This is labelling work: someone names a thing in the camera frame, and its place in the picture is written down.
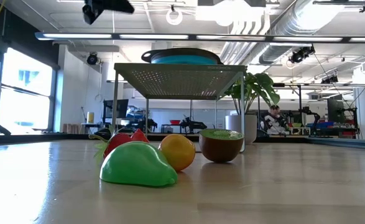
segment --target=toy fruit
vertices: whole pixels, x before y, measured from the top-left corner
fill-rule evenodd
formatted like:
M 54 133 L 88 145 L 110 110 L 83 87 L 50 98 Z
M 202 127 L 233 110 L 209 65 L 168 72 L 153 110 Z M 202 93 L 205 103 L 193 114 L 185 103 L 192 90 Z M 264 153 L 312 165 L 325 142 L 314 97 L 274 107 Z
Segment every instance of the toy fruit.
M 177 173 L 154 146 L 140 141 L 125 143 L 104 160 L 100 177 L 117 184 L 160 187 L 177 182 Z
M 138 129 L 135 133 L 131 136 L 132 141 L 143 141 L 149 143 L 149 140 L 146 138 L 145 134 Z
M 187 168 L 195 158 L 195 145 L 181 134 L 170 134 L 160 143 L 159 149 L 163 152 L 169 164 L 176 170 Z
M 131 142 L 130 136 L 128 136 L 127 134 L 123 134 L 123 133 L 114 134 L 109 139 L 109 141 L 105 140 L 101 136 L 97 136 L 94 134 L 90 134 L 88 137 L 90 139 L 99 139 L 102 141 L 102 143 L 95 145 L 95 148 L 98 149 L 98 152 L 96 152 L 94 155 L 94 158 L 96 159 L 97 164 L 101 164 L 102 157 L 106 158 L 106 156 L 108 156 L 108 154 L 116 147 L 118 147 L 124 143 Z
M 108 146 L 103 152 L 103 157 L 106 158 L 106 156 L 108 156 L 111 151 L 113 151 L 118 146 L 127 142 L 131 142 L 130 136 L 123 133 L 115 134 L 113 137 L 109 139 Z
M 237 131 L 204 129 L 200 131 L 201 153 L 213 162 L 229 162 L 240 152 L 244 136 Z

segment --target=white planter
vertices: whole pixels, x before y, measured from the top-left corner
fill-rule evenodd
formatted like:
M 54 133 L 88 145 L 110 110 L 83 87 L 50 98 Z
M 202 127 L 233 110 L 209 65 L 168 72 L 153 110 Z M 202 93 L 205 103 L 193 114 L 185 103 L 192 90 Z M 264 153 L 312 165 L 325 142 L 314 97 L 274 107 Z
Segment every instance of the white planter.
M 238 131 L 241 133 L 241 119 L 240 115 L 225 116 L 225 129 Z M 244 115 L 244 142 L 251 144 L 257 138 L 257 116 L 256 115 Z

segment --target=shelf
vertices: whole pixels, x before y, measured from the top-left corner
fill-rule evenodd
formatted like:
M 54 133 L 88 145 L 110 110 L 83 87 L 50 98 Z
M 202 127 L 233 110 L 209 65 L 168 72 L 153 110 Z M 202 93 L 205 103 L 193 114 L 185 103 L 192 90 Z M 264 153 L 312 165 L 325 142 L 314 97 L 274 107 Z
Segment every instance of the shelf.
M 143 97 L 173 100 L 218 100 L 246 72 L 243 65 L 115 63 L 114 69 Z

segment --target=green pear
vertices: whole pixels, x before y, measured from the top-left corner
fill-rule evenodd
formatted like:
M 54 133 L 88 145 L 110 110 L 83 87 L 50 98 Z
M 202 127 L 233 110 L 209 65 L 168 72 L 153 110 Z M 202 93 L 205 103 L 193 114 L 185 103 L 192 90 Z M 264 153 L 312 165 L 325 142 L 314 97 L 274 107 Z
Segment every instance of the green pear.
M 106 156 L 100 178 L 117 184 L 161 187 L 175 184 L 177 173 L 160 150 L 136 141 L 124 143 Z

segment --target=kiwi slice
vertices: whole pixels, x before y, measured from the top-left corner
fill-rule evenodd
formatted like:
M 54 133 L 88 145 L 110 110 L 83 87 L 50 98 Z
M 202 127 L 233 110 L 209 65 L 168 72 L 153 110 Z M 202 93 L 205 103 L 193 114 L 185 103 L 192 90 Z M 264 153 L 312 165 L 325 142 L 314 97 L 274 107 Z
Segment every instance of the kiwi slice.
M 229 162 L 240 152 L 244 135 L 225 129 L 204 129 L 199 134 L 203 155 L 213 162 Z
M 230 131 L 225 129 L 204 129 L 200 131 L 200 134 L 206 138 L 220 140 L 236 140 L 244 138 L 244 136 L 237 131 Z

